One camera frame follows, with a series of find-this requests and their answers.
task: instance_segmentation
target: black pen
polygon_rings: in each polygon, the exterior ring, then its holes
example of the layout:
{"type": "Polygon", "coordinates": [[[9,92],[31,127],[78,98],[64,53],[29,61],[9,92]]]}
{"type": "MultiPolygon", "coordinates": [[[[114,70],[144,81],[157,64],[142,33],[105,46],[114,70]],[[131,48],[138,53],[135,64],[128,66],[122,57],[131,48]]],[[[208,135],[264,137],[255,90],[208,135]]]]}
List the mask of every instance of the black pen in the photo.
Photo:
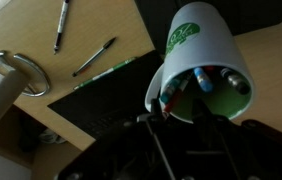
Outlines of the black pen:
{"type": "Polygon", "coordinates": [[[86,67],[88,67],[94,60],[97,59],[97,57],[99,57],[105,50],[107,50],[111,44],[114,42],[115,37],[112,38],[110,41],[108,41],[107,43],[105,43],[103,45],[103,47],[96,52],[89,60],[87,60],[87,62],[85,62],[76,72],[74,72],[72,74],[73,77],[77,76],[80,72],[82,72],[86,67]]]}
{"type": "Polygon", "coordinates": [[[63,31],[63,26],[64,26],[65,18],[67,16],[67,12],[68,12],[69,1],[70,0],[64,0],[63,1],[61,15],[60,15],[60,20],[59,20],[59,26],[58,26],[57,40],[55,41],[55,44],[54,44],[54,54],[56,54],[59,51],[59,46],[60,46],[60,41],[61,41],[61,36],[62,36],[62,31],[63,31]]]}

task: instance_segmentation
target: black object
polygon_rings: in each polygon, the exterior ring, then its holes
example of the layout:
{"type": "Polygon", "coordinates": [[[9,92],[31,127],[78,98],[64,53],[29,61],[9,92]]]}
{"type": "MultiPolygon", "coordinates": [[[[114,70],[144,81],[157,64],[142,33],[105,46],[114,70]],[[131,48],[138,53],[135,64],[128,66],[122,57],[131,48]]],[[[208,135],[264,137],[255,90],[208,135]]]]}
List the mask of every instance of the black object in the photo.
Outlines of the black object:
{"type": "Polygon", "coordinates": [[[237,126],[201,100],[192,114],[194,124],[182,126],[143,114],[94,142],[58,179],[282,180],[281,132],[256,120],[237,126]]]}
{"type": "Polygon", "coordinates": [[[22,152],[33,152],[40,144],[40,134],[47,129],[39,121],[36,121],[28,114],[20,110],[20,126],[21,135],[18,142],[18,147],[22,152]]]}
{"type": "Polygon", "coordinates": [[[98,139],[110,129],[129,124],[137,115],[147,112],[145,94],[161,64],[158,52],[149,52],[49,107],[98,139]]]}
{"type": "Polygon", "coordinates": [[[105,43],[105,45],[103,45],[103,49],[108,49],[108,47],[111,46],[111,44],[114,42],[115,39],[116,37],[110,39],[107,43],[105,43]]]}
{"type": "MultiPolygon", "coordinates": [[[[165,54],[175,13],[198,0],[135,0],[154,47],[165,54]]],[[[212,4],[226,21],[232,35],[282,22],[282,0],[201,0],[212,4]]]]}

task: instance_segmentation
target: metal ring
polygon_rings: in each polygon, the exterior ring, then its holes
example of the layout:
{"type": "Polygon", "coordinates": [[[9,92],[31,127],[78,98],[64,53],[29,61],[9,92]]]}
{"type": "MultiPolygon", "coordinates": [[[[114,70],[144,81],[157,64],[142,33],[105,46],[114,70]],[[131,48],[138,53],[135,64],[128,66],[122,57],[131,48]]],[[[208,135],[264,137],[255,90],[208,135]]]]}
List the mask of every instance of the metal ring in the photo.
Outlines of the metal ring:
{"type": "Polygon", "coordinates": [[[22,62],[27,63],[28,65],[30,65],[34,70],[36,70],[42,77],[42,79],[45,81],[45,90],[40,92],[40,93],[28,93],[26,91],[23,91],[22,94],[26,95],[26,96],[34,96],[34,97],[38,97],[38,96],[42,96],[46,93],[48,93],[50,91],[50,82],[48,79],[47,74],[43,71],[43,69],[41,67],[39,67],[36,63],[34,63],[33,61],[31,61],[30,59],[24,57],[21,54],[15,54],[13,56],[15,59],[21,60],[22,62]]]}

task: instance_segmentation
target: floor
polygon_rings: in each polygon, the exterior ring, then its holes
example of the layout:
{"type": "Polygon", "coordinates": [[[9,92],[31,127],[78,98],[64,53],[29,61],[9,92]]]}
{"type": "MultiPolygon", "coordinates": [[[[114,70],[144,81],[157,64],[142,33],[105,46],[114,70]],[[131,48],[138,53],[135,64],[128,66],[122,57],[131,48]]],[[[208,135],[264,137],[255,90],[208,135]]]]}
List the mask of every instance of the floor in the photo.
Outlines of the floor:
{"type": "Polygon", "coordinates": [[[32,180],[53,180],[81,151],[70,143],[42,144],[32,166],[32,180]]]}

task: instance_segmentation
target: paper cup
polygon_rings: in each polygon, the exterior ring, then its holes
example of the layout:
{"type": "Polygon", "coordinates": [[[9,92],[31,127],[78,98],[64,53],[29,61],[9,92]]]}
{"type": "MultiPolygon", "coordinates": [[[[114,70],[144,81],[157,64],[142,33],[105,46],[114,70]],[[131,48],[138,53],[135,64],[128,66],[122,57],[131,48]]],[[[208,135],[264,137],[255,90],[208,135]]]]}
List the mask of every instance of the paper cup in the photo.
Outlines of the paper cup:
{"type": "Polygon", "coordinates": [[[174,16],[169,32],[164,64],[154,75],[145,98],[150,111],[151,99],[157,98],[161,87],[177,75],[195,67],[227,67],[239,75],[250,87],[246,95],[231,87],[220,72],[212,79],[214,89],[203,92],[193,78],[171,115],[192,123],[191,109],[194,98],[202,99],[214,114],[233,119],[248,109],[255,96],[253,80],[225,21],[210,4],[193,2],[182,7],[174,16]]]}

